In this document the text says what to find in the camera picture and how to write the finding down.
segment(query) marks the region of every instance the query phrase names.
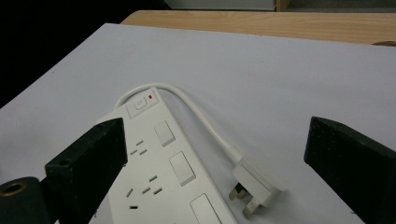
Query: power socket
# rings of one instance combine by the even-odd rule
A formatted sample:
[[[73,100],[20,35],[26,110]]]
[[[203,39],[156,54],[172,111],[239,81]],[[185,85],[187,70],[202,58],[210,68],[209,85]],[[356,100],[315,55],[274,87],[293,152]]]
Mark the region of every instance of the power socket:
[[[128,162],[108,196],[114,224],[237,223],[156,88],[97,120],[123,118]]]

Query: extension cord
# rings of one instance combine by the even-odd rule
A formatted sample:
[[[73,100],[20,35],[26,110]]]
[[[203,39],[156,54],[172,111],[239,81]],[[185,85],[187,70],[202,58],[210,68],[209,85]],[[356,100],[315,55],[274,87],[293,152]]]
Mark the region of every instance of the extension cord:
[[[114,224],[237,223],[156,88],[97,123],[123,118],[128,162],[108,196]]]

